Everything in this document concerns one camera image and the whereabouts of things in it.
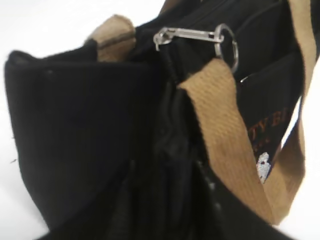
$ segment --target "white background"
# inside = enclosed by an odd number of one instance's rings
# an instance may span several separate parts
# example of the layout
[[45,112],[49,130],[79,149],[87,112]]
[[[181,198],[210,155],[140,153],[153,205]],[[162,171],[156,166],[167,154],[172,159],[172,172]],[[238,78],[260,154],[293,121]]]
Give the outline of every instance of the white background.
[[[135,26],[157,16],[164,0],[0,0],[0,240],[32,240],[47,232],[19,173],[3,81],[10,51],[36,57],[77,48],[112,14]],[[307,174],[280,229],[297,240],[320,240],[320,67],[303,113]]]

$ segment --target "zipper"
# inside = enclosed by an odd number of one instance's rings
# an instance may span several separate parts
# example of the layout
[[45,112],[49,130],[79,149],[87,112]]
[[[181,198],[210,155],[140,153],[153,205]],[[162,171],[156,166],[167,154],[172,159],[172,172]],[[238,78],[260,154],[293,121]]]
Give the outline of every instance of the zipper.
[[[203,2],[200,7],[198,7],[193,13],[184,17],[182,20],[175,22],[174,24],[169,24],[169,27],[179,26],[184,29],[192,28],[197,25],[203,19],[212,15],[216,12],[216,10],[220,9],[220,7],[224,6],[226,3],[232,4],[235,0],[208,0]],[[144,51],[152,48],[153,42],[148,42],[145,44],[143,48],[134,53],[134,55],[143,55]]]
[[217,35],[213,31],[199,31],[186,28],[164,27],[153,37],[155,49],[159,52],[159,46],[171,43],[173,38],[185,38],[202,40],[221,44],[224,41],[223,35]]
[[[174,27],[164,27],[158,33],[153,36],[153,42],[155,48],[160,52],[160,46],[170,44],[174,38],[185,38],[193,39],[199,41],[207,41],[214,43],[215,56],[224,60],[223,51],[221,44],[223,43],[225,37],[222,31],[227,31],[227,33],[232,38],[232,49],[233,49],[233,65],[231,67],[232,73],[235,73],[239,65],[239,49],[238,43],[235,38],[233,31],[224,23],[218,25],[214,31],[200,31],[186,28],[174,28]],[[165,61],[166,67],[168,69],[171,80],[175,84],[179,83],[178,74],[175,71],[173,61],[170,58],[170,52],[167,48],[163,55],[163,60]]]

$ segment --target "black canvas bag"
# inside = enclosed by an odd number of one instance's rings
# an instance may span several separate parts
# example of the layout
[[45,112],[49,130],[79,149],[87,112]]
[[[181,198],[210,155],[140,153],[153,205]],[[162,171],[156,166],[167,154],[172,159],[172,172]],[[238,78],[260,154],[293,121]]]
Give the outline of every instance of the black canvas bag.
[[[225,2],[215,8],[221,18],[211,15],[194,28],[210,30],[211,25],[226,22],[243,49],[248,48],[248,33],[257,30],[250,23],[290,14],[282,3],[254,8]],[[238,9],[236,4],[244,9],[239,19],[224,14],[231,7]],[[283,19],[291,24],[288,16]],[[271,23],[268,33],[276,40],[239,55],[236,80],[253,74],[238,84],[238,105],[248,129],[261,117],[248,111],[248,104],[261,109],[261,115],[289,106],[290,115],[301,93],[303,70],[297,66],[302,60],[293,30],[285,23],[280,28],[279,21]],[[172,24],[185,27],[184,22]],[[161,49],[165,59],[173,59],[174,66],[167,66],[153,42],[148,43],[160,27],[137,31],[137,48],[122,63],[96,62],[94,41],[45,59],[22,52],[10,55],[5,78],[11,121],[23,180],[52,229],[43,239],[286,239],[212,172],[190,99],[171,84],[201,70],[215,56],[212,46],[178,39]],[[274,31],[278,28],[288,34],[288,41],[281,42]],[[139,38],[148,41],[142,48]],[[265,39],[258,34],[250,39],[261,43],[259,38]],[[269,51],[274,43],[281,51]],[[262,58],[250,62],[255,55]],[[266,75],[281,76],[282,81],[263,81],[260,76]],[[292,76],[298,81],[294,85],[289,83]],[[281,107],[261,107],[265,99],[251,102],[260,97],[257,89],[268,96],[266,89],[283,92],[288,86],[290,91],[273,103]],[[273,130],[274,145],[268,152],[275,154],[288,124]]]

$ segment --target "metal ring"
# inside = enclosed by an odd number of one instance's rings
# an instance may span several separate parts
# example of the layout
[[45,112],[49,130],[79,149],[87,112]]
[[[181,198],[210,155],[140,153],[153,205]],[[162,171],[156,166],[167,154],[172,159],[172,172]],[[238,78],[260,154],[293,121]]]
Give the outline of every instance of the metal ring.
[[[222,30],[227,30],[227,32],[230,34],[230,36],[232,37],[232,48],[233,48],[233,65],[231,67],[231,71],[234,74],[237,69],[238,69],[238,65],[239,65],[239,49],[238,49],[238,43],[236,41],[236,37],[234,32],[230,29],[230,27],[228,27],[228,25],[222,23],[219,26],[217,26],[215,28],[214,31],[214,38],[216,38],[217,40],[220,40],[221,38],[223,38],[222,35]],[[216,42],[214,44],[214,49],[215,49],[215,55],[218,58],[221,58],[222,60],[224,60],[224,55],[222,52],[222,48],[221,48],[221,42]]]

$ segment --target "bag pocket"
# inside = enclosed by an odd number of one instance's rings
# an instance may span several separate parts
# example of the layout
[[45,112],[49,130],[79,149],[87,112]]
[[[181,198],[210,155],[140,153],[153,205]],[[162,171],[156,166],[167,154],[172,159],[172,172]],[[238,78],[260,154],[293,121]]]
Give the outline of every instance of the bag pocket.
[[271,161],[289,126],[303,87],[300,52],[286,55],[237,83],[237,104],[256,159]]
[[[287,2],[277,2],[252,15],[236,31],[239,48],[237,81],[299,51]],[[233,57],[232,47],[225,50]]]

